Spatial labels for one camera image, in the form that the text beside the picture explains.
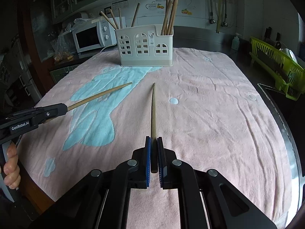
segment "finger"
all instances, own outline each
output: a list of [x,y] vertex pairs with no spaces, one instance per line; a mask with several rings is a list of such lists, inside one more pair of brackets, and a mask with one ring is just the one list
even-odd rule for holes
[[13,142],[11,142],[10,146],[7,148],[6,151],[7,157],[11,158],[17,155],[17,148]]
[[9,185],[9,188],[10,188],[10,189],[15,189],[15,188],[17,188],[17,187],[19,186],[19,184],[20,184],[20,181],[21,181],[21,176],[19,175],[19,176],[17,177],[17,180],[16,180],[15,182],[13,182],[11,185]]
[[8,174],[5,178],[4,178],[4,183],[6,186],[12,185],[18,178],[19,176],[19,166],[17,166],[16,170],[13,173]]
[[18,155],[15,155],[14,157],[9,158],[9,160],[5,163],[5,165],[3,167],[4,173],[6,175],[13,173],[16,170],[17,162],[18,162]]

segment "green dish rack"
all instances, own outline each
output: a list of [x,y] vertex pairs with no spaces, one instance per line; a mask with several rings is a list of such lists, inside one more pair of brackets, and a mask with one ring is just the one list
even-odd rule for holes
[[[251,37],[251,45],[252,52],[249,52],[252,57],[251,64],[253,64],[254,61],[259,63],[275,79],[275,87],[279,91],[283,91],[287,98],[296,101],[300,97],[300,94],[305,92],[304,69],[285,53],[266,42]],[[274,63],[279,65],[282,69],[281,71],[287,76],[286,81],[278,71],[272,70],[266,63],[258,58],[258,49],[268,56]]]

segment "white microwave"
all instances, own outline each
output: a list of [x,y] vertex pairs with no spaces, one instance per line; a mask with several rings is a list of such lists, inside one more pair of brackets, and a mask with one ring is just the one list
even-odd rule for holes
[[[116,17],[115,20],[119,24],[119,17]],[[124,17],[122,17],[122,26],[126,28]],[[74,30],[73,38],[78,53],[116,44],[114,28],[105,19],[89,22]]]

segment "wooden chopstick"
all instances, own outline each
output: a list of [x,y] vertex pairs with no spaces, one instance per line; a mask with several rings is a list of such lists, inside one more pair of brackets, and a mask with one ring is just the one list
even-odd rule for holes
[[[169,1],[170,1],[170,0],[166,0],[165,11],[167,10]],[[168,23],[168,19],[166,19],[165,29],[164,29],[164,32],[166,32],[166,33],[167,33],[167,23]]]
[[169,21],[169,24],[168,24],[166,35],[170,35],[171,27],[173,27],[173,19],[174,19],[174,16],[175,16],[175,10],[177,10],[177,5],[178,5],[178,0],[174,0],[173,1],[173,7],[172,7],[172,10],[170,12],[170,21]]
[[122,17],[121,17],[121,9],[119,8],[119,18],[120,18],[120,29],[123,28],[122,26]]
[[111,16],[112,16],[112,19],[113,19],[113,21],[114,21],[114,23],[115,23],[116,28],[119,29],[119,25],[117,24],[117,22],[116,22],[116,20],[115,20],[115,17],[114,17],[114,14],[113,14],[113,12],[112,12],[112,9],[110,9],[110,13],[111,13]]
[[150,138],[151,138],[151,154],[150,154],[150,171],[152,173],[158,172],[158,146],[157,146],[157,129],[156,129],[156,100],[155,100],[155,86],[152,85],[152,110],[150,122]]
[[135,9],[135,15],[134,15],[134,18],[132,20],[132,26],[131,27],[133,27],[135,25],[135,19],[137,18],[139,7],[140,7],[140,3],[138,3],[137,8]]
[[165,28],[166,28],[166,24],[167,24],[167,18],[168,18],[168,14],[170,12],[170,6],[171,6],[172,1],[169,0],[168,5],[166,7],[166,11],[165,11],[165,17],[164,17],[164,21],[163,21],[163,26],[162,26],[162,30],[161,30],[161,35],[164,35],[165,32]]
[[111,22],[111,20],[109,20],[109,18],[104,14],[103,11],[100,11],[100,15],[103,16],[110,23],[110,25],[116,30],[115,25]]
[[177,6],[178,6],[178,0],[176,2],[176,7],[175,7],[175,10],[174,10],[173,20],[172,20],[172,23],[170,25],[170,33],[168,35],[173,35],[173,25],[174,25],[175,18],[176,18]]
[[[72,109],[75,109],[75,108],[77,108],[77,107],[79,107],[79,106],[81,106],[81,105],[83,105],[83,104],[85,104],[85,103],[87,103],[87,102],[90,102],[90,101],[92,101],[92,100],[94,100],[94,99],[96,99],[96,98],[99,98],[99,97],[101,97],[101,96],[103,96],[103,95],[106,95],[106,94],[111,93],[111,92],[113,92],[113,91],[116,91],[116,90],[118,90],[118,89],[124,88],[124,87],[126,87],[126,86],[128,86],[128,85],[130,85],[130,84],[132,84],[132,82],[126,83],[126,84],[123,84],[123,85],[120,85],[120,86],[117,86],[117,87],[114,87],[114,88],[112,88],[112,89],[105,90],[105,91],[100,92],[100,93],[98,93],[98,94],[96,94],[96,95],[93,95],[93,96],[91,96],[91,97],[88,97],[88,98],[86,98],[86,99],[84,99],[84,100],[82,100],[82,101],[79,101],[79,102],[77,102],[77,103],[75,103],[75,104],[69,106],[69,107],[68,107],[68,111],[71,111]],[[51,118],[51,119],[46,120],[46,121],[44,122],[44,124],[47,123],[47,122],[49,122],[49,121],[51,121],[51,120],[53,120],[53,119],[55,119],[55,118]]]

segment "dish rack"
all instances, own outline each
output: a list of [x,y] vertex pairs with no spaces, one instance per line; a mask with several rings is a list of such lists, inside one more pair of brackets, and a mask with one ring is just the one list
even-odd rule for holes
[[[251,45],[252,52],[249,53],[252,57],[251,64],[254,61],[259,63],[275,79],[275,87],[279,91],[282,90],[287,98],[296,101],[300,94],[305,92],[304,69],[285,53],[264,41],[251,37]],[[276,71],[259,58],[259,50],[263,52],[262,54],[267,57],[267,60],[271,60],[274,65],[277,65]]]
[[115,30],[122,66],[171,66],[173,36],[160,35],[162,25]]

